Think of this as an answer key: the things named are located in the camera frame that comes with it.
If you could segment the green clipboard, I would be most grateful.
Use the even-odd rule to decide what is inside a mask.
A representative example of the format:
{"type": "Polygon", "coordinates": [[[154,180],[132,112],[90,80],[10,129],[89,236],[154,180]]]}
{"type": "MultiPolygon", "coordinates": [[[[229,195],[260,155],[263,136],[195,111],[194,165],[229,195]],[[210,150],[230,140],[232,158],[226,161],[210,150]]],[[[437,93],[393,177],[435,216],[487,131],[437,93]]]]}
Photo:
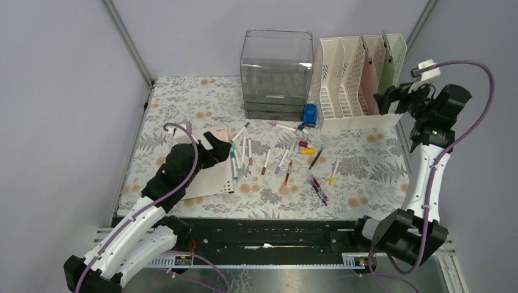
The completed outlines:
{"type": "Polygon", "coordinates": [[[384,94],[386,90],[394,85],[396,75],[396,62],[399,59],[399,35],[382,33],[382,40],[385,49],[384,63],[378,83],[378,92],[384,94]]]}

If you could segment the pink clipboard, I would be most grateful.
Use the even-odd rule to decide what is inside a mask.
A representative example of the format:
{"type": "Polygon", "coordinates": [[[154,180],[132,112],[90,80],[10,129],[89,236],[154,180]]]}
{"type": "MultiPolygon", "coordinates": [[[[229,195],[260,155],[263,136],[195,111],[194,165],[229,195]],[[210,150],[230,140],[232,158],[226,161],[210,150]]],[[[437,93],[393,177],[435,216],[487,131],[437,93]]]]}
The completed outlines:
{"type": "Polygon", "coordinates": [[[385,48],[380,35],[361,35],[364,61],[360,80],[361,101],[365,105],[365,115],[379,115],[374,94],[378,92],[382,67],[385,59],[385,48]]]}

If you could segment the beige notebook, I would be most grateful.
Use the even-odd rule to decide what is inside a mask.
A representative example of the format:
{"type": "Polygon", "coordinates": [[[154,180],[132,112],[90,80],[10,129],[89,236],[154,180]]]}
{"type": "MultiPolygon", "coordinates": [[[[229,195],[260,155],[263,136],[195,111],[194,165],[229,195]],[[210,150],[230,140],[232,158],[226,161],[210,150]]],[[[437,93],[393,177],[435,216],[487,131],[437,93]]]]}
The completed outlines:
{"type": "MultiPolygon", "coordinates": [[[[205,132],[209,131],[215,138],[229,142],[228,126],[219,125],[212,126],[203,129],[193,129],[192,135],[195,139],[201,140],[201,144],[206,149],[211,149],[209,141],[203,136],[205,132]]],[[[230,158],[230,152],[225,153],[227,159],[220,161],[214,167],[203,169],[196,174],[192,183],[186,188],[186,195],[183,197],[184,200],[202,198],[211,195],[227,194],[233,192],[233,180],[234,175],[232,173],[232,159],[230,158]]]]}

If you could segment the red cap small bottle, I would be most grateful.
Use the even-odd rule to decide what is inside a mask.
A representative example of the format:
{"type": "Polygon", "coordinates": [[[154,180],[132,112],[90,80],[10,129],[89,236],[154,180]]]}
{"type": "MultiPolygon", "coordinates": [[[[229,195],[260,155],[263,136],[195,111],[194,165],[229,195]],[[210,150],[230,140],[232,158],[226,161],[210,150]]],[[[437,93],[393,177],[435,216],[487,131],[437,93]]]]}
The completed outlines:
{"type": "Polygon", "coordinates": [[[298,145],[303,148],[311,148],[311,143],[305,142],[305,141],[299,141],[298,145]]]}

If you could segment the yellow small bottle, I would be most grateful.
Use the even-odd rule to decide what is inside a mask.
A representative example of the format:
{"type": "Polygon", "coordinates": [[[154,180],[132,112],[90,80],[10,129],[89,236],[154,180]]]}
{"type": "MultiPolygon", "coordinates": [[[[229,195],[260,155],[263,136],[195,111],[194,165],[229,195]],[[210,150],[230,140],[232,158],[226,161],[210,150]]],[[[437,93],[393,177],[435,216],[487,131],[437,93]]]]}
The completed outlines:
{"type": "Polygon", "coordinates": [[[300,150],[301,154],[315,154],[316,150],[314,148],[306,148],[303,150],[300,150]]]}

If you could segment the clear acrylic drawer organizer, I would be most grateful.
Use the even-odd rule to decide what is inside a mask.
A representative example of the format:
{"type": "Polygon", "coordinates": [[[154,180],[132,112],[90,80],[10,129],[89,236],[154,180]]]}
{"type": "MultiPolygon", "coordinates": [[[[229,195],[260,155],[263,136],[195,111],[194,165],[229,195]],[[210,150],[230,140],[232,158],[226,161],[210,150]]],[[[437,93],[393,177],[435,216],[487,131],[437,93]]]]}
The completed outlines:
{"type": "Polygon", "coordinates": [[[246,118],[302,121],[313,58],[309,31],[248,29],[240,60],[246,118]]]}

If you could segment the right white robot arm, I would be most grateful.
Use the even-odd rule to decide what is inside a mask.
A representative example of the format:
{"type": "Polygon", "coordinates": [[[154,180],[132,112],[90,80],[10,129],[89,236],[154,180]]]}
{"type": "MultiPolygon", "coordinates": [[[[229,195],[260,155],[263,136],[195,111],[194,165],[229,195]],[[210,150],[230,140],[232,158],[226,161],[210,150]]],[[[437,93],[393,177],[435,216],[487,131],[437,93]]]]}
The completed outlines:
{"type": "Polygon", "coordinates": [[[471,94],[448,84],[433,96],[431,84],[412,90],[410,84],[391,86],[376,94],[379,111],[388,112],[396,103],[397,114],[414,118],[410,133],[412,173],[402,207],[382,220],[359,218],[350,235],[353,248],[371,246],[409,265],[422,265],[446,241],[448,230],[440,226],[439,192],[445,167],[456,141],[452,127],[471,94]]]}

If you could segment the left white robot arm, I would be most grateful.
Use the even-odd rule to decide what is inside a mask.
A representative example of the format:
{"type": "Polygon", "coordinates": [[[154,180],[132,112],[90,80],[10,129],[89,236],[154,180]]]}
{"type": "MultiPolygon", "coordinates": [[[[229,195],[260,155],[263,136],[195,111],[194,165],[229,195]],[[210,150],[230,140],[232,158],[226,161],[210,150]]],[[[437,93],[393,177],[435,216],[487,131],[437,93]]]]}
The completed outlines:
{"type": "Polygon", "coordinates": [[[122,292],[138,272],[171,248],[189,245],[189,225],[168,212],[186,195],[195,176],[226,161],[232,145],[204,133],[209,147],[179,126],[190,140],[174,144],[131,211],[84,256],[70,256],[64,273],[71,292],[122,292]]]}

